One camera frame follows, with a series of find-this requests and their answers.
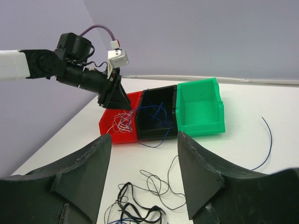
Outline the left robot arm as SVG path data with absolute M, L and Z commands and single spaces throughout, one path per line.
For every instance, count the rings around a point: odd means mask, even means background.
M 91 66 L 92 43 L 74 33 L 60 36 L 57 48 L 2 50 L 0 79 L 50 79 L 98 94 L 99 106 L 106 109 L 131 110 L 131 101 L 121 85 L 120 65 L 111 57 L 104 71 Z

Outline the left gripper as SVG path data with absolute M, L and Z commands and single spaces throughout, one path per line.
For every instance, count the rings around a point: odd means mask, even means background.
M 113 72 L 110 78 L 104 81 L 103 88 L 98 94 L 98 104 L 106 109 L 131 109 L 131 101 L 121 85 L 119 72 Z

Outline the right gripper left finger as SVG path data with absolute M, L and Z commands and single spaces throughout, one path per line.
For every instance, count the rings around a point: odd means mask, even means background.
M 0 222 L 97 223 L 111 148 L 111 136 L 105 134 L 25 175 L 2 177 Z

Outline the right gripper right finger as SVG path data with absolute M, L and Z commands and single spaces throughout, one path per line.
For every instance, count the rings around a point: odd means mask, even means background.
M 187 213 L 195 224 L 296 224 L 299 170 L 263 174 L 235 165 L 178 133 Z

